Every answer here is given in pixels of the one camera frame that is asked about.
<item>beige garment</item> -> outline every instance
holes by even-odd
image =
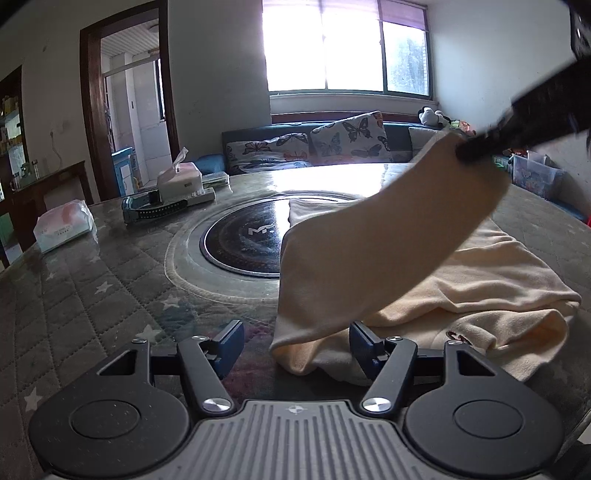
[[[452,141],[432,142],[370,199],[313,218],[324,206],[292,204],[308,219],[284,237],[271,345],[288,371],[320,367],[366,383],[349,351],[347,327],[359,319],[421,348],[463,335],[520,380],[558,352],[580,297],[491,220],[463,243],[507,182],[490,162],[467,167],[446,156],[441,142]]]

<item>throw pillow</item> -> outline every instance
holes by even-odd
[[[310,167],[306,134],[287,134],[271,140],[230,142],[226,158],[230,174]]]
[[[413,145],[413,158],[418,155],[437,132],[438,130],[431,130],[430,128],[408,127],[410,141]]]
[[[312,130],[310,138],[319,158],[316,163],[391,160],[380,112],[365,113],[323,125]]]

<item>wooden door frame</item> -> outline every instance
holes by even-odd
[[[86,127],[86,139],[90,161],[95,174],[96,187],[101,201],[118,198],[119,187],[111,158],[108,126],[104,113],[105,90],[100,68],[101,38],[158,18],[160,41],[160,65],[166,129],[170,153],[176,158],[178,144],[177,125],[174,118],[173,90],[170,80],[170,58],[168,56],[168,0],[154,0],[138,5],[80,30],[80,89],[82,110]]]

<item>black circular cap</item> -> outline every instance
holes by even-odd
[[[453,419],[464,432],[483,439],[510,437],[523,425],[519,411],[492,400],[466,403],[456,410]]]
[[[91,439],[113,439],[135,428],[139,412],[124,401],[99,400],[78,408],[71,422],[80,435]]]
[[[346,199],[337,194],[297,195],[260,200],[228,213],[202,235],[199,248],[212,264],[251,277],[279,277],[281,241],[290,227],[290,198],[327,202]]]

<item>sofa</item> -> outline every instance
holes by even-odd
[[[265,127],[232,130],[222,133],[222,147],[223,151],[226,151],[227,144],[231,142],[263,141],[292,133],[303,133],[306,135],[310,135],[310,132],[313,129],[322,127],[323,125],[327,125],[328,123],[330,122],[275,124],[267,125]],[[421,124],[384,122],[384,129],[386,130],[386,136],[388,137],[388,142],[391,150],[403,152],[412,152],[413,150],[416,150],[416,148],[413,149],[411,135],[408,130],[409,127],[434,130],[429,127],[424,127]],[[314,149],[314,144],[312,142],[310,142],[310,154],[316,154],[316,150]],[[209,173],[215,173],[218,171],[229,171],[228,159],[224,154],[204,155],[198,159],[188,158],[187,161],[192,161],[193,163],[195,163],[197,168],[204,175],[207,175]]]

